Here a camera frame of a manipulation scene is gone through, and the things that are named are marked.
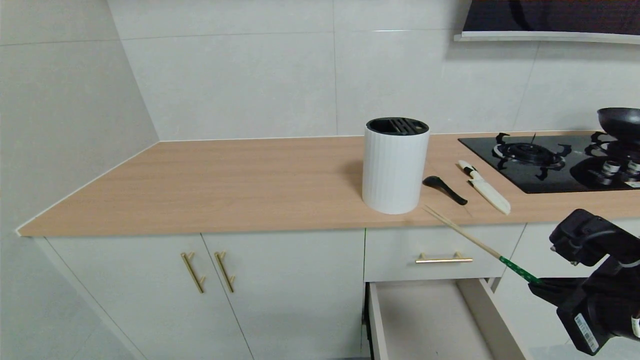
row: green chopstick handle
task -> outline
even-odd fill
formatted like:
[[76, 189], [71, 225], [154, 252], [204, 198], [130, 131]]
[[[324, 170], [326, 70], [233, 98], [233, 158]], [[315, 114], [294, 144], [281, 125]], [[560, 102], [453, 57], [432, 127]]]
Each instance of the green chopstick handle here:
[[504, 256], [500, 257], [500, 262], [505, 264], [505, 265], [507, 265], [508, 268], [512, 269], [516, 274], [520, 275], [520, 277], [522, 277], [526, 281], [532, 282], [534, 284], [541, 284], [542, 283], [542, 280], [540, 280], [539, 278], [531, 275], [529, 272], [527, 272], [523, 268], [519, 267], [518, 265], [512, 263], [511, 260], [505, 258]]

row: white cabinet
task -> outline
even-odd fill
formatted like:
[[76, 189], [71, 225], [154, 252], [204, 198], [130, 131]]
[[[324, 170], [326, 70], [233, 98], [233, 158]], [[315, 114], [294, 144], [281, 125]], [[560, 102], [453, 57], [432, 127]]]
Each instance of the white cabinet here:
[[[524, 224], [464, 228], [509, 257]], [[456, 253], [462, 259], [456, 259]], [[499, 277], [504, 269], [504, 264], [445, 226], [367, 229], [365, 281]]]
[[199, 234], [49, 242], [148, 360], [252, 358]]
[[[611, 220], [632, 234], [640, 234], [640, 219]], [[536, 277], [587, 277], [597, 269], [571, 265], [550, 250], [549, 235], [557, 223], [527, 224], [511, 260]], [[562, 345], [569, 341], [556, 307], [529, 291], [527, 282], [506, 271], [495, 291], [496, 301], [523, 336], [529, 348]]]
[[235, 277], [225, 289], [255, 360], [360, 356], [363, 229], [204, 240], [214, 259], [225, 252], [224, 272]]

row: white knife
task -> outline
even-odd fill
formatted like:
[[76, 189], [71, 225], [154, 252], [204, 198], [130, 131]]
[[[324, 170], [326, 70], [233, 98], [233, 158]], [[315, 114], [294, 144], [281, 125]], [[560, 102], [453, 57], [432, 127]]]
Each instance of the white knife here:
[[507, 199], [505, 199], [500, 193], [491, 186], [490, 183], [487, 183], [486, 180], [480, 176], [480, 173], [471, 166], [471, 164], [466, 161], [460, 160], [458, 161], [458, 165], [462, 168], [462, 171], [465, 172], [466, 175], [469, 175], [471, 179], [469, 179], [469, 183], [471, 186], [476, 189], [491, 205], [493, 205], [496, 209], [500, 210], [500, 212], [505, 215], [509, 215], [511, 212], [511, 204]]

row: chopstick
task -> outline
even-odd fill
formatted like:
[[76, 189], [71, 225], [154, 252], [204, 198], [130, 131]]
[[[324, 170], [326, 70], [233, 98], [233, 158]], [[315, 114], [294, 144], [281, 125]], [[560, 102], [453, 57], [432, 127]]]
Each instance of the chopstick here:
[[431, 214], [431, 216], [433, 216], [436, 219], [438, 219], [441, 223], [443, 223], [446, 226], [450, 227], [451, 229], [455, 230], [458, 234], [466, 237], [469, 241], [471, 241], [472, 243], [474, 243], [477, 246], [479, 246], [480, 248], [482, 248], [484, 251], [486, 251], [489, 254], [491, 254], [491, 256], [493, 256], [494, 258], [498, 259], [501, 263], [505, 264], [509, 269], [513, 270], [516, 274], [518, 274], [520, 277], [522, 277], [526, 281], [533, 282], [534, 284], [541, 284], [542, 283], [542, 280], [540, 280], [539, 278], [531, 275], [529, 272], [527, 272], [523, 268], [521, 268], [518, 265], [516, 265], [513, 262], [511, 262], [511, 260], [509, 260], [509, 259], [505, 258], [504, 256], [500, 255], [499, 252], [497, 252], [496, 250], [493, 250], [491, 247], [487, 246], [485, 243], [483, 243], [480, 240], [478, 240], [475, 236], [469, 234], [464, 229], [462, 229], [460, 226], [456, 225], [453, 221], [451, 221], [448, 218], [444, 217], [444, 215], [441, 215], [439, 212], [437, 212], [434, 209], [430, 208], [428, 205], [425, 205], [422, 209], [424, 211], [428, 212], [429, 214]]
[[498, 260], [500, 259], [501, 255], [500, 255], [499, 252], [497, 252], [496, 250], [493, 250], [489, 246], [485, 245], [483, 242], [478, 240], [475, 236], [469, 234], [464, 229], [462, 229], [460, 226], [456, 225], [453, 221], [449, 220], [448, 218], [445, 218], [443, 215], [439, 214], [434, 209], [431, 209], [428, 205], [424, 206], [424, 211], [428, 212], [433, 217], [435, 217], [436, 219], [440, 220], [446, 226], [449, 226], [451, 229], [455, 230], [458, 234], [466, 237], [472, 243], [474, 243], [474, 244], [478, 245], [479, 247], [481, 247], [484, 251], [486, 251], [489, 254], [491, 254], [494, 258], [496, 258]]

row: barcode label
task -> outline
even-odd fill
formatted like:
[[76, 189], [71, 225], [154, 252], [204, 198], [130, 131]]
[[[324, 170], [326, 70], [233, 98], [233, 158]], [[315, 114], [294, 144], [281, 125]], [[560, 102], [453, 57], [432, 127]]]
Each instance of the barcode label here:
[[591, 331], [591, 328], [589, 328], [589, 325], [587, 324], [587, 321], [584, 319], [584, 316], [582, 314], [578, 314], [574, 318], [574, 320], [575, 320], [575, 323], [578, 325], [578, 328], [580, 329], [582, 336], [587, 341], [587, 344], [589, 344], [591, 351], [595, 352], [596, 350], [598, 350], [600, 345], [598, 345], [596, 338], [593, 336], [593, 332]]

